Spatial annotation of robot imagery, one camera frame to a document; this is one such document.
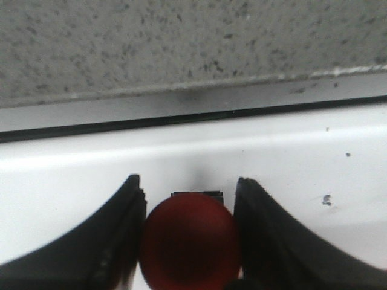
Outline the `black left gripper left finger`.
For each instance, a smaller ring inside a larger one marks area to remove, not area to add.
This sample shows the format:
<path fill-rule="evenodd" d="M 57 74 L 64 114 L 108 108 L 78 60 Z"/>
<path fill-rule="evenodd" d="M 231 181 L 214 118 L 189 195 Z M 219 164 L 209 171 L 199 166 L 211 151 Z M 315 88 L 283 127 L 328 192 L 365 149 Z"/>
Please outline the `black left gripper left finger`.
<path fill-rule="evenodd" d="M 129 175 L 88 219 L 1 265 L 1 289 L 131 289 L 146 217 L 139 175 Z"/>

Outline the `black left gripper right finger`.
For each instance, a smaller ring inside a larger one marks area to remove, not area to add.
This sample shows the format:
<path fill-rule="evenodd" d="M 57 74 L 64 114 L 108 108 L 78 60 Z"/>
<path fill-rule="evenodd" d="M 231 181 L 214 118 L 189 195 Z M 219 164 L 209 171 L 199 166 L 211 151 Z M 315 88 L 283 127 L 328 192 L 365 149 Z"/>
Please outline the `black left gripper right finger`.
<path fill-rule="evenodd" d="M 386 289 L 386 271 L 323 240 L 254 179 L 238 180 L 233 216 L 243 277 L 261 289 Z"/>

